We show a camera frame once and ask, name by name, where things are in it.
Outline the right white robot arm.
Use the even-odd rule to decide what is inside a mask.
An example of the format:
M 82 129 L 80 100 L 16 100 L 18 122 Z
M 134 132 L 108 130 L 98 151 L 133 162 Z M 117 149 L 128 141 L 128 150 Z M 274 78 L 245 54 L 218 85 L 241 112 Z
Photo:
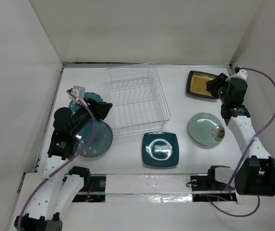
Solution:
M 254 130 L 250 113 L 243 104 L 247 76 L 247 69 L 240 69 L 231 77 L 221 73 L 206 83 L 206 90 L 221 100 L 221 117 L 242 153 L 225 189 L 235 189 L 240 195 L 272 197 L 275 195 L 275 158 L 266 151 L 258 136 L 274 119 L 258 132 Z

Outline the black square plate yellow centre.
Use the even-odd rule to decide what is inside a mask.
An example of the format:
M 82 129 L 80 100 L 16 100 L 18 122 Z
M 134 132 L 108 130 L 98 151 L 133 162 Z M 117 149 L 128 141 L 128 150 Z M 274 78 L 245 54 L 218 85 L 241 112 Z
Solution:
M 187 77 L 186 94 L 190 96 L 199 97 L 202 99 L 217 100 L 218 97 L 212 96 L 207 90 L 207 82 L 214 80 L 217 75 L 200 72 L 190 71 Z

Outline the teal scalloped glass plate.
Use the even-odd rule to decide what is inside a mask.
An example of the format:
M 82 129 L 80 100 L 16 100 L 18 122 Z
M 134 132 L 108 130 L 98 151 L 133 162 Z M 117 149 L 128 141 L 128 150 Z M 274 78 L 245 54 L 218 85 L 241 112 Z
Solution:
M 100 95 L 94 93 L 94 92 L 85 92 L 84 93 L 84 100 L 87 101 L 89 99 L 93 99 L 96 102 L 103 102 L 103 99 L 101 98 Z M 80 109 L 82 107 L 82 105 L 74 102 L 74 101 L 70 101 L 68 108 L 75 113 L 78 109 Z

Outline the light green flower plate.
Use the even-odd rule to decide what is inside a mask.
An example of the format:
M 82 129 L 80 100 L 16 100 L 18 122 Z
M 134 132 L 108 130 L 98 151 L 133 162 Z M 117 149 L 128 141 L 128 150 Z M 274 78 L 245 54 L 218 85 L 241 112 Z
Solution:
M 187 130 L 197 143 L 204 146 L 216 146 L 225 137 L 225 128 L 221 120 L 210 113 L 197 113 L 188 122 Z

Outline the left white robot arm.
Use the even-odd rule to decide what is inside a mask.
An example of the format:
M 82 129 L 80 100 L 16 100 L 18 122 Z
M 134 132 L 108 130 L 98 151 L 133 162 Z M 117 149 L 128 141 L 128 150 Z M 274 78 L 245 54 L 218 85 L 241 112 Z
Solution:
M 105 119 L 113 105 L 94 99 L 79 99 L 78 102 L 82 106 L 75 113 L 67 107 L 54 113 L 54 131 L 43 181 L 31 193 L 15 219 L 14 226 L 19 231 L 62 230 L 61 216 L 76 193 L 90 187 L 90 170 L 71 166 L 81 153 L 77 134 L 87 123 L 91 123 L 91 132 L 84 143 L 88 145 L 95 134 L 96 122 Z

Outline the dark teal square plate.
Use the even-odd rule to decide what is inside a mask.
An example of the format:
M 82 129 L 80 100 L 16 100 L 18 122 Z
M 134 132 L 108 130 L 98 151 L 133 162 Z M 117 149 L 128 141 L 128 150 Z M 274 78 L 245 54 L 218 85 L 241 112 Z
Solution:
M 174 133 L 145 133 L 141 150 L 143 163 L 147 166 L 174 167 L 179 163 L 179 145 Z

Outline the teal round speckled plate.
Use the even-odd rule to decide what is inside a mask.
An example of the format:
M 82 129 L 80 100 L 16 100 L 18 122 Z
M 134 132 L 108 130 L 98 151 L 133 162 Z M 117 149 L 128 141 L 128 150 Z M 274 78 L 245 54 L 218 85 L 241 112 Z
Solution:
M 105 154 L 113 142 L 112 129 L 104 121 L 97 121 L 95 123 L 95 133 L 92 140 L 88 145 L 83 148 L 88 138 L 91 135 L 93 128 L 93 122 L 89 121 L 84 125 L 81 130 L 76 134 L 76 138 L 79 140 L 77 152 L 83 150 L 80 155 L 86 158 L 98 157 Z

